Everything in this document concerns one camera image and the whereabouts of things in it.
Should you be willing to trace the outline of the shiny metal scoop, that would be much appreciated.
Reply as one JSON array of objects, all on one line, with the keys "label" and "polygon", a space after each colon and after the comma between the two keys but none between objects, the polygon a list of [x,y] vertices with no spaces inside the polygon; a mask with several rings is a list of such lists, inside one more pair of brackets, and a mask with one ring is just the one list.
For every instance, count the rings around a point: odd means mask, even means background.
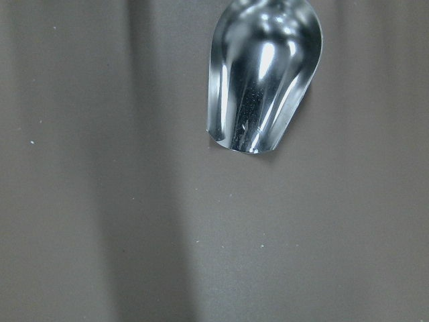
[{"label": "shiny metal scoop", "polygon": [[307,1],[233,1],[210,49],[206,129],[220,146],[273,151],[322,54],[319,18]]}]

